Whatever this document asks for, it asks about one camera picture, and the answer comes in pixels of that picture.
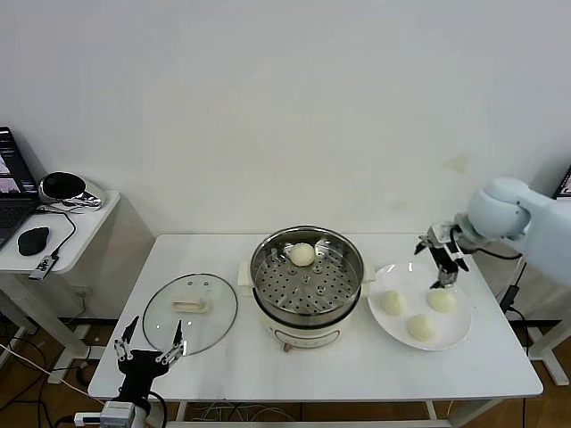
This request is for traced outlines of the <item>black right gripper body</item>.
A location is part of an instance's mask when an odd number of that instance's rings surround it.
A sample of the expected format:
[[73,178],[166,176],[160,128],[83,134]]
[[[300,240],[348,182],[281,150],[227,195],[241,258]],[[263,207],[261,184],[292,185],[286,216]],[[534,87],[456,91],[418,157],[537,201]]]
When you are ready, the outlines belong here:
[[431,244],[430,252],[440,272],[457,273],[459,271],[455,258],[458,248],[455,243]]

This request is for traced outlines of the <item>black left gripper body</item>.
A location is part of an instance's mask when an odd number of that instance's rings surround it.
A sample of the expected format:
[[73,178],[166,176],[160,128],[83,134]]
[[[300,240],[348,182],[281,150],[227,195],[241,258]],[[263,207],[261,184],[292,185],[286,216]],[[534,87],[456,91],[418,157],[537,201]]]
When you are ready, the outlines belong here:
[[154,380],[168,373],[168,365],[156,360],[161,357],[159,351],[132,350],[131,357],[118,361],[118,368],[125,375],[118,398],[146,399]]

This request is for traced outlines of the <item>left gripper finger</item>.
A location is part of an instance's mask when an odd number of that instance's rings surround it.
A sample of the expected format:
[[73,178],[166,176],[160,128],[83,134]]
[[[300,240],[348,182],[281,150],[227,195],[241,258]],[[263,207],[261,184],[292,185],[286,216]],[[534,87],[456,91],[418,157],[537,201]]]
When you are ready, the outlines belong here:
[[186,342],[183,338],[182,321],[178,320],[177,329],[173,337],[172,347],[155,359],[160,364],[175,364],[186,352]]
[[115,339],[113,346],[119,362],[131,360],[133,355],[130,350],[130,342],[137,328],[139,316],[136,316],[131,323],[124,329],[122,336]]

